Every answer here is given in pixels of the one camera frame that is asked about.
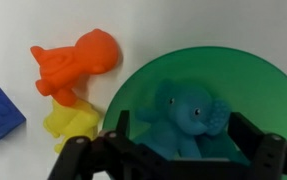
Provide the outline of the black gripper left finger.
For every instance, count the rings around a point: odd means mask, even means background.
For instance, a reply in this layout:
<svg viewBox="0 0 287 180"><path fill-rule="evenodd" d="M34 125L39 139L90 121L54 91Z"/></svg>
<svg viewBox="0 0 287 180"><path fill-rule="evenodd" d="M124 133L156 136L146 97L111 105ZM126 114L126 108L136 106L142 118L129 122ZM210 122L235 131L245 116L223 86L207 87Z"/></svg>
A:
<svg viewBox="0 0 287 180"><path fill-rule="evenodd" d="M120 112L115 129L95 140L70 138L47 180L94 180L106 172L112 180L169 180L167 161L143 144L129 139L130 111Z"/></svg>

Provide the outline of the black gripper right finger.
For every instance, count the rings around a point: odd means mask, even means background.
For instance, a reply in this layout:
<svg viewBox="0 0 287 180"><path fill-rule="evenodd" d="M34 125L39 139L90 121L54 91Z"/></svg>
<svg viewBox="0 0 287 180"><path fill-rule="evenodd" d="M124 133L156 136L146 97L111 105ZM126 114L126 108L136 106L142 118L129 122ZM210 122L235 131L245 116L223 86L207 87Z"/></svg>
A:
<svg viewBox="0 0 287 180"><path fill-rule="evenodd" d="M245 166L233 161L172 161L171 180L282 180L287 175L287 140L263 133L239 112L230 116L228 135L250 160Z"/></svg>

